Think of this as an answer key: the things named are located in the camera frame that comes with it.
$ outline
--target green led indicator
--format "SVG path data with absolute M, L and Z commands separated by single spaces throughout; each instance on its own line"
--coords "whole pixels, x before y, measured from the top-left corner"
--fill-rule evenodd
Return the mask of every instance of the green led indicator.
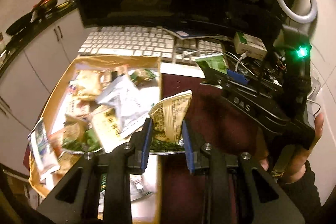
M 308 54 L 308 51 L 306 48 L 299 47 L 299 50 L 296 52 L 299 57 L 304 57 Z

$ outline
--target small white box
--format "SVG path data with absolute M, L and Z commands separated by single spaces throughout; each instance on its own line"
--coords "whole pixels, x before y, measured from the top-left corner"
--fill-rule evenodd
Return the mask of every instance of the small white box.
M 267 54 L 265 45 L 260 38 L 242 32 L 236 32 L 233 42 L 235 44 L 236 53 L 238 54 L 247 52 L 247 56 L 258 60 L 263 60 Z

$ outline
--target keyboard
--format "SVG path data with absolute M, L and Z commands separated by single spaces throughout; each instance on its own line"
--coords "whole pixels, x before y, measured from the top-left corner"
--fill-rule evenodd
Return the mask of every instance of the keyboard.
M 194 53 L 196 50 L 208 52 Z M 194 57 L 223 52 L 216 39 L 180 40 L 160 28 L 109 26 L 91 32 L 78 51 L 80 55 L 127 55 L 161 57 L 164 62 L 196 65 Z

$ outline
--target white cabinet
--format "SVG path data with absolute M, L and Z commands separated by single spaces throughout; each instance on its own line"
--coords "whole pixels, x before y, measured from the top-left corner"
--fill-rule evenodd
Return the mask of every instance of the white cabinet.
M 29 175 L 23 165 L 30 131 L 16 121 L 10 113 L 0 111 L 0 162 L 15 171 Z
M 24 52 L 19 53 L 0 78 L 0 96 L 9 106 L 6 107 L 6 111 L 11 112 L 27 129 L 32 130 L 49 92 L 39 80 Z M 26 142 L 26 131 L 17 134 Z
M 50 93 L 69 66 L 61 39 L 55 32 L 55 27 L 49 26 L 24 49 L 31 66 Z
M 61 37 L 60 40 L 69 61 L 72 62 L 77 57 L 78 50 L 88 37 L 90 30 L 84 28 L 78 9 L 59 19 L 54 27 Z

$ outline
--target kitchen countertop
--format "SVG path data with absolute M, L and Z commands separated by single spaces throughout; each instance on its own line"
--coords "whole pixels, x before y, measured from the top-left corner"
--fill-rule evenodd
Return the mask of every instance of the kitchen countertop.
M 36 37 L 39 33 L 44 31 L 51 24 L 65 16 L 67 13 L 77 8 L 75 1 L 70 2 L 66 7 L 61 10 L 57 10 L 48 15 L 45 19 L 40 21 L 34 21 L 30 23 L 25 29 L 14 35 L 5 47 L 6 51 L 9 51 L 6 58 L 0 62 L 0 78 L 5 73 L 6 69 L 13 62 L 13 60 L 19 55 L 19 53 Z

